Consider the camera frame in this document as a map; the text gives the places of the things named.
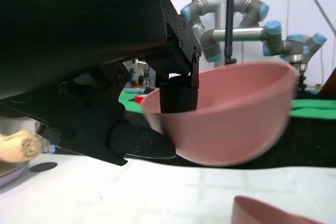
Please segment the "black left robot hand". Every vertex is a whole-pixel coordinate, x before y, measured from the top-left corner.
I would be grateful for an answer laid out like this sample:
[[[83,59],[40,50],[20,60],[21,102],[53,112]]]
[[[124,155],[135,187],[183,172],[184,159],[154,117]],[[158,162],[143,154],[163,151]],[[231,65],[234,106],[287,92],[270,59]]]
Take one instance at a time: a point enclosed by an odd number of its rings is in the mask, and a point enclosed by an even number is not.
[[[1,0],[1,115],[58,147],[119,166],[172,159],[166,133],[131,124],[119,96],[139,58],[163,113],[195,110],[201,47],[170,0]]]

